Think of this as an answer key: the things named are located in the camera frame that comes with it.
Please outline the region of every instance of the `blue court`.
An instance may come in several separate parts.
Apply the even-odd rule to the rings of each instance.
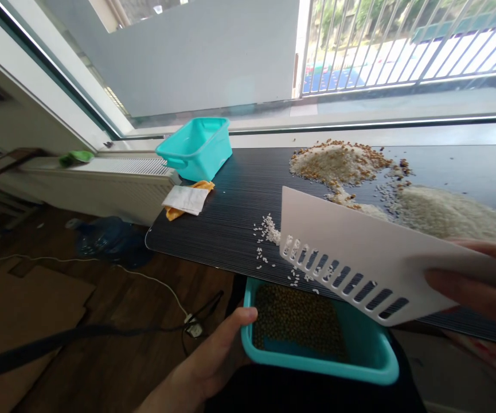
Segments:
[[[349,76],[349,71],[351,69],[343,69],[341,71],[341,75],[339,74],[339,71],[333,71],[332,72],[332,79],[330,80],[330,86],[328,86],[328,79],[330,78],[330,72],[324,73],[322,75],[322,80],[321,80],[321,71],[318,70],[315,72],[315,76],[312,79],[312,87],[311,87],[311,92],[318,92],[319,91],[319,81],[320,83],[320,91],[323,92],[325,90],[330,90],[333,91],[336,89],[338,82],[339,82],[339,88],[344,88],[344,87],[353,87],[355,86],[355,81],[357,81],[358,78],[358,72],[353,69],[351,71],[351,76]],[[311,75],[305,76],[304,84],[303,84],[303,93],[309,93],[309,82],[311,82]],[[363,78],[359,78],[357,81],[357,86],[364,86],[365,80]]]

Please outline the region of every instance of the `yellow cloth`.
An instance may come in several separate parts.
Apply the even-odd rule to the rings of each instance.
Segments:
[[[194,185],[190,186],[191,188],[199,188],[199,189],[207,189],[210,192],[213,188],[215,188],[215,184],[213,182],[200,181],[196,182]],[[181,211],[177,208],[172,208],[170,206],[164,206],[166,208],[166,217],[170,221],[173,221],[175,218],[179,218],[181,215],[185,213],[185,211]]]

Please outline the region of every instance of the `bin handle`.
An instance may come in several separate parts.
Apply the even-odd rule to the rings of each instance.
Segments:
[[[173,169],[184,169],[186,168],[186,162],[180,159],[166,159],[166,166]]]

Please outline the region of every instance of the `window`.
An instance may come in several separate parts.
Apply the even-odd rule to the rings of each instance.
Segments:
[[[0,0],[135,138],[496,115],[496,0]]]

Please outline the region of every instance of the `dark clothing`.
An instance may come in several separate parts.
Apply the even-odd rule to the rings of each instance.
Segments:
[[[235,275],[230,315],[244,296],[246,277]],[[410,412],[425,413],[406,355],[392,338],[399,379],[380,386],[334,376],[252,364],[240,368],[225,388],[206,402],[215,412]]]

